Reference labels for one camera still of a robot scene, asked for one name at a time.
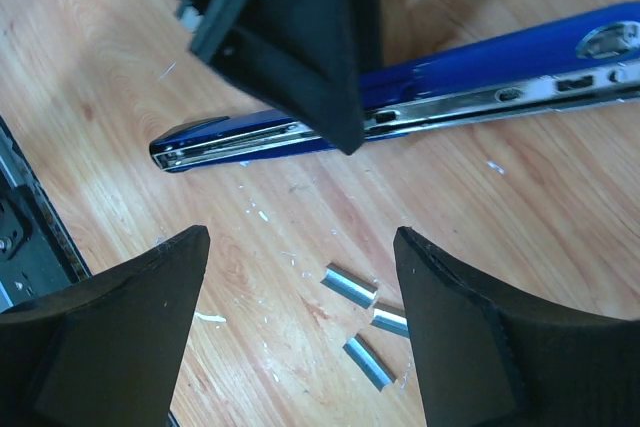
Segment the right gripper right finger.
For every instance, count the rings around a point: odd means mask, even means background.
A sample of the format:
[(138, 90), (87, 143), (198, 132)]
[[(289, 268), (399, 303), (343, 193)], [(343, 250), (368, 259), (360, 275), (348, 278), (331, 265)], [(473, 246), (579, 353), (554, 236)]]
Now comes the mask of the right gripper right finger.
[(522, 291), (409, 227), (396, 271), (430, 426), (635, 426), (639, 324)]

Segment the unloaded silver staples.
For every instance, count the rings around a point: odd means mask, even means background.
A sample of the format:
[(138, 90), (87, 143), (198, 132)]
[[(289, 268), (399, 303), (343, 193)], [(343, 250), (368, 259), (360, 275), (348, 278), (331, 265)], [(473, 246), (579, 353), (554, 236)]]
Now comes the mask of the unloaded silver staples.
[(371, 325), (395, 335), (409, 338), (407, 319), (403, 310), (383, 303), (373, 306)]
[(382, 391), (395, 382), (395, 375), (360, 335), (355, 335), (347, 340), (343, 345), (343, 350), (378, 391)]
[(365, 309), (376, 300), (377, 287), (374, 284), (333, 263), (326, 267), (321, 284)]

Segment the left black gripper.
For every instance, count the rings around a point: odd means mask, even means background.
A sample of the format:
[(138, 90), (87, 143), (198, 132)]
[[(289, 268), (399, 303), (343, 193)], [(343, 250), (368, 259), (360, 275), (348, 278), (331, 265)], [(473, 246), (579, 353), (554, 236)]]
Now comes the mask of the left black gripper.
[(190, 50), (343, 153), (364, 142), (361, 74), (382, 64), (379, 0), (180, 0)]

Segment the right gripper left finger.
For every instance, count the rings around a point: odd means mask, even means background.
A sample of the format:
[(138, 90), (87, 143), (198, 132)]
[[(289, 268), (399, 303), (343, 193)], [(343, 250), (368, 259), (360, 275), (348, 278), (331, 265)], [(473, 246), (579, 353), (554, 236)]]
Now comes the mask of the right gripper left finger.
[(194, 225), (3, 312), (2, 425), (168, 425), (208, 254)]

